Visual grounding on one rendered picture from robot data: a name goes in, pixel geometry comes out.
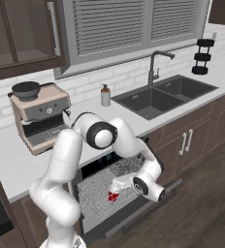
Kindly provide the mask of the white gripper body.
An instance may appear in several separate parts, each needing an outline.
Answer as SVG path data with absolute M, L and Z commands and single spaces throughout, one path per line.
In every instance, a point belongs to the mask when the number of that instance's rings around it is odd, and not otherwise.
M 119 194 L 121 190 L 127 189 L 133 186 L 133 177 L 124 175 L 116 177 L 112 180 L 112 185 L 110 186 L 110 192 L 113 194 Z

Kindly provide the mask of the grey dishwasher rack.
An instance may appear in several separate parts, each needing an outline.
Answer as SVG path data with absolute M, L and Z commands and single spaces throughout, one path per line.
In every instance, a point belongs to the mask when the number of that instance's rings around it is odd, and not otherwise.
M 106 220 L 138 195 L 130 187 L 121 190 L 115 202 L 109 201 L 109 188 L 115 177 L 137 172 L 144 163 L 144 156 L 120 159 L 106 166 L 78 184 L 82 219 L 85 225 L 95 225 Z

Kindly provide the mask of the dishwasher door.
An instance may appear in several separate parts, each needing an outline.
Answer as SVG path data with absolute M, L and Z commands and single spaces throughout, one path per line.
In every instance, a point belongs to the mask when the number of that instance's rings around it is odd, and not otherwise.
M 124 233 L 129 233 L 144 219 L 162 207 L 172 197 L 176 196 L 176 186 L 181 182 L 182 179 L 180 178 L 173 183 L 169 183 L 166 188 L 166 195 L 159 203 L 148 201 L 143 197 L 137 197 L 121 209 L 116 209 L 114 207 L 112 216 L 94 227 L 91 231 L 85 233 L 82 238 L 85 241 L 97 238 L 108 238 L 119 230 L 123 230 Z

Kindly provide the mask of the dark wood base cupboard door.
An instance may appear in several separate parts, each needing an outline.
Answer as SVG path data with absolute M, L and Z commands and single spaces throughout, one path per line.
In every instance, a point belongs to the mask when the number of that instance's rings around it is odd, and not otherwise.
M 189 151 L 183 153 L 183 160 L 181 171 L 185 171 L 194 166 L 204 155 L 208 137 L 210 134 L 212 117 L 207 117 L 200 120 L 198 123 L 193 124 L 189 129 L 193 130 L 193 137 L 191 140 Z
M 162 129 L 158 129 L 149 134 L 148 145 L 165 167 L 157 182 L 166 185 L 175 180 L 179 174 L 179 162 L 182 159 L 179 155 L 183 141 L 182 133 L 186 133 L 187 129 L 183 128 L 164 138 L 161 137 L 161 131 Z

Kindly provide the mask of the grey soap dispenser bottle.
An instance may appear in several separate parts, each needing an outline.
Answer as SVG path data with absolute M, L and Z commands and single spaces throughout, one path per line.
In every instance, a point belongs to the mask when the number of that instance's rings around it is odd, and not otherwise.
M 111 90 L 106 84 L 101 89 L 101 105 L 103 107 L 109 107 L 111 105 Z

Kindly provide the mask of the dark grey double sink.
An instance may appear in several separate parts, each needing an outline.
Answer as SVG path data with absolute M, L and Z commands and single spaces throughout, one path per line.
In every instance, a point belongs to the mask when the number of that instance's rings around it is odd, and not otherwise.
M 216 86 L 193 78 L 176 75 L 112 97 L 112 100 L 151 120 L 185 105 L 216 89 Z

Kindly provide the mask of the beige espresso machine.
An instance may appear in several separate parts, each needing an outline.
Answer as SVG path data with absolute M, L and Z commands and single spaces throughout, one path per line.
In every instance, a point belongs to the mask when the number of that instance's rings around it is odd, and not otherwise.
M 63 114 L 71 115 L 69 94 L 53 82 L 17 83 L 8 94 L 19 136 L 33 155 L 52 149 L 60 131 L 67 129 Z

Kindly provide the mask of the dark grey tap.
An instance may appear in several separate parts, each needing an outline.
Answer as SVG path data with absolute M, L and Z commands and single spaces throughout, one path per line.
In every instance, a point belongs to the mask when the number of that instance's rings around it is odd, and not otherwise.
M 150 67 L 149 67 L 149 72 L 148 72 L 148 82 L 147 82 L 148 87 L 151 87 L 153 82 L 156 79 L 159 79 L 159 71 L 154 71 L 154 58 L 156 55 L 163 55 L 166 57 L 170 57 L 171 59 L 175 58 L 174 54 L 169 53 L 167 51 L 155 50 L 152 52 L 151 57 L 150 57 Z

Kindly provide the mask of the grey window with blinds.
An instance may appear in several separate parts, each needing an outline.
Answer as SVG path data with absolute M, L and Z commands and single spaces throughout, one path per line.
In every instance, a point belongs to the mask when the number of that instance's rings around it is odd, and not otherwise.
M 58 0 L 66 78 L 193 46 L 203 36 L 209 0 Z

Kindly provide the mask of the dark wood wall cupboard door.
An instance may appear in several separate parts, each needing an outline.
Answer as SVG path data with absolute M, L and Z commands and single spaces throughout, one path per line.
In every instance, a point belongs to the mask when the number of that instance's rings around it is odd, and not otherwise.
M 54 52 L 48 2 L 54 3 L 60 56 Z M 58 0 L 0 0 L 0 79 L 64 64 Z

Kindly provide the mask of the dark wood wall cupboard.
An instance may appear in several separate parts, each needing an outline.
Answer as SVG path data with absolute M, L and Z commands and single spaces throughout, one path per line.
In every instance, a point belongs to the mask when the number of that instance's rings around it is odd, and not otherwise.
M 209 23 L 225 25 L 225 0 L 212 0 Z

